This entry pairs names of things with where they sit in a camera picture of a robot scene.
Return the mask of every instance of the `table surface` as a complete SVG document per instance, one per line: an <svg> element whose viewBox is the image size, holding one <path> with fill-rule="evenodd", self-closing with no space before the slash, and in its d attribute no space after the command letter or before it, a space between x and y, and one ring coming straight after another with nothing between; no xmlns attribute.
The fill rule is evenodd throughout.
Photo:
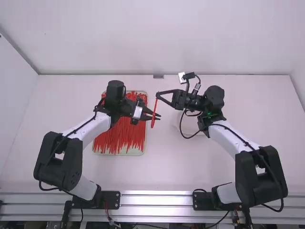
<svg viewBox="0 0 305 229"><path fill-rule="evenodd" d="M203 75L203 94L210 85L225 90L224 116L231 125L280 155L289 191L304 192L305 113L287 75ZM157 91L180 88L175 75L40 76L20 130L0 177L2 190L15 187L37 191L33 169L43 136L61 132L92 114L109 80L121 80L127 90L148 93L152 109ZM191 80L191 89L197 82ZM200 135L183 139L176 128L177 113L159 101L162 115L154 129L147 126L142 156L99 156L89 144L83 153L83 174L104 189L193 190L234 181L234 160L216 142ZM186 119L196 126L196 118Z"/></svg>

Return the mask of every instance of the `metal frame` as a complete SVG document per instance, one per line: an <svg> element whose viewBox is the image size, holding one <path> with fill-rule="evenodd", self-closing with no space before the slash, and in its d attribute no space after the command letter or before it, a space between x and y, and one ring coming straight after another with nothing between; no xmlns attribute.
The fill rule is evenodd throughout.
<svg viewBox="0 0 305 229"><path fill-rule="evenodd" d="M225 211L194 211L191 191L121 191L118 210L109 210L110 216L118 222L183 222L215 223ZM65 193L1 192L0 220L60 221L66 200L72 199ZM305 195L289 195L284 199L285 208L281 213L272 212L263 206L251 208L254 224L305 224ZM278 208L280 201L269 203ZM84 209L84 222L107 221L103 209ZM81 211L73 209L70 221L80 221ZM232 223L231 214L223 221Z"/></svg>

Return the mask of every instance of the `black cable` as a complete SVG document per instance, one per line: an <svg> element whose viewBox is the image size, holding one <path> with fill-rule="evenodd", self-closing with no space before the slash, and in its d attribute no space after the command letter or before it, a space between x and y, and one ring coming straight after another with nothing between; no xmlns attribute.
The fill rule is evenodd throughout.
<svg viewBox="0 0 305 229"><path fill-rule="evenodd" d="M221 124L211 124L211 125L218 125L218 126L221 126L223 127L224 129L230 131L232 134L234 134L237 138L239 138L247 147L249 147L250 149L253 150L253 152L260 158L260 160L264 163L264 165L266 166L268 172L271 174L271 177L273 179L273 181L275 182L277 188L279 189L280 191L280 196L281 196L281 206L279 209L274 209L273 207L270 207L266 204L262 204L262 206L272 210L272 211L275 211L275 212L281 212L283 209L284 209L284 199L283 199L283 191L282 191L282 188L280 186L280 183L279 181L277 180L274 172L272 171L272 169L270 168L270 166L268 165L268 163L266 162L266 160L264 159L263 156L261 156L247 141L245 141L244 139L242 139L237 133L235 133L233 130L231 130L230 128L226 127L225 125L221 125Z"/></svg>
<svg viewBox="0 0 305 229"><path fill-rule="evenodd" d="M182 122L182 118L183 118L185 113L186 113L186 110L184 110L182 115L181 115L180 123L179 123L179 130L180 130L180 134L181 134L182 137L184 137L185 139L190 139L190 138L194 137L195 135L197 135L200 132L200 130L198 130L195 134L193 134L189 137L186 137L186 136L183 135L182 130L181 130L181 122Z"/></svg>
<svg viewBox="0 0 305 229"><path fill-rule="evenodd" d="M95 110L95 111L94 111L94 116L93 116L91 119L89 119L87 122L85 122L84 124L82 124L81 126L79 126L78 128L76 128L75 130L71 131L70 133L68 133L66 136L64 136L64 137L61 139L61 141L56 145L56 147L55 147L54 150L52 151L52 153L51 153L51 155L50 155L50 157L49 157L49 159L48 159L48 161L47 161L47 164L49 164L49 162L51 161L51 159L54 157L54 155L55 155L57 149L59 148L59 146L60 146L60 145L70 136L70 135L75 134L77 131L79 131L80 129L82 129L82 128L83 128L85 125L87 125L89 122L95 120L96 115L97 115L97 110L96 110L96 108L97 108L98 106L100 106L100 105L102 104L103 101L104 101L104 98L102 98L102 99L99 101L99 103L94 107L94 110Z"/></svg>
<svg viewBox="0 0 305 229"><path fill-rule="evenodd" d="M201 79L199 78L198 75L195 75L197 77L197 79L199 80L199 84L201 84Z"/></svg>
<svg viewBox="0 0 305 229"><path fill-rule="evenodd" d="M186 79L186 88L185 88L186 93L189 93L189 90L190 90L190 82L188 79Z"/></svg>
<svg viewBox="0 0 305 229"><path fill-rule="evenodd" d="M80 220L80 226L81 226L81 223L82 223L82 220L84 219L84 212L82 210L82 207L81 207L81 220Z"/></svg>
<svg viewBox="0 0 305 229"><path fill-rule="evenodd" d="M187 114L188 111L190 111L190 110L187 109L186 112L185 112L185 115L188 116L188 117L197 117L197 116L202 114L202 111L197 113L197 114Z"/></svg>
<svg viewBox="0 0 305 229"><path fill-rule="evenodd" d="M217 221L216 223L214 223L214 224L212 224L212 225L210 225L208 227L204 227L204 229L212 228L212 227L216 226L217 224L219 224L221 221L224 220L224 218L229 214L229 212L230 211L227 211L227 213L219 221Z"/></svg>
<svg viewBox="0 0 305 229"><path fill-rule="evenodd" d="M164 228L164 227L159 227L159 226L155 226L155 225L150 225L150 224L146 224L146 223L136 223L133 228L137 225L140 226L148 226L148 227L152 227L152 228L159 228L159 229L168 229L168 228Z"/></svg>
<svg viewBox="0 0 305 229"><path fill-rule="evenodd" d="M207 192L207 191L205 191L205 190L204 190L204 189L202 189L202 188L197 188L197 189L195 189L195 190L193 191L193 193L194 193L195 191Z"/></svg>
<svg viewBox="0 0 305 229"><path fill-rule="evenodd" d="M53 187L53 188L43 188L42 186L41 186L41 180L39 180L39 188L40 188L40 190L41 191L52 191L52 190L59 190L59 187Z"/></svg>

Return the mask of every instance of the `white wall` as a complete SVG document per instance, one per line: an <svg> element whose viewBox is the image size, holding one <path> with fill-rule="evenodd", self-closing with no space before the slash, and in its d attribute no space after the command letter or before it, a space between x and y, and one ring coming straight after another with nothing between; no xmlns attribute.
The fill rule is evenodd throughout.
<svg viewBox="0 0 305 229"><path fill-rule="evenodd" d="M0 1L0 26L44 74L281 73L299 95L304 25L303 0Z"/></svg>
<svg viewBox="0 0 305 229"><path fill-rule="evenodd" d="M37 76L36 72L1 36L0 174L22 122Z"/></svg>

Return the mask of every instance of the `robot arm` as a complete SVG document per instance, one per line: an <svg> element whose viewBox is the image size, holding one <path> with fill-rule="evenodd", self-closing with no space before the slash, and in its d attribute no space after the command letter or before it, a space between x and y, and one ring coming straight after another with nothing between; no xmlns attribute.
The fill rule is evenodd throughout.
<svg viewBox="0 0 305 229"><path fill-rule="evenodd" d="M203 95L198 95L201 86L199 81L192 93L189 93L189 80L196 75L180 73L178 76L181 84L187 84L186 90L157 92L156 98L176 110L184 109L183 115L187 110L199 111L199 131L220 144L235 160L235 182L213 187L212 192L207 194L193 193L193 201L195 197L198 200L198 196L208 200L195 201L194 209L235 210L240 205L250 208L277 199L281 199L283 206L283 198L288 195L288 189L277 150L272 146L262 147L231 127L222 113L224 90L221 87L210 86ZM172 100L163 98L164 94L173 94ZM264 172L258 174L257 166L264 169Z"/></svg>
<svg viewBox="0 0 305 229"><path fill-rule="evenodd" d="M63 190L87 201L91 206L100 206L101 187L82 175L83 149L114 126L120 117L130 117L131 124L136 125L139 120L151 120L152 116L147 114L152 115L153 112L143 100L126 98L123 82L110 81L105 98L95 106L92 116L62 133L49 132L44 136L34 169L34 178L39 181L41 190ZM159 114L155 116L155 120L161 117ZM63 159L56 157L56 154L63 152ZM42 188L42 182L57 188Z"/></svg>

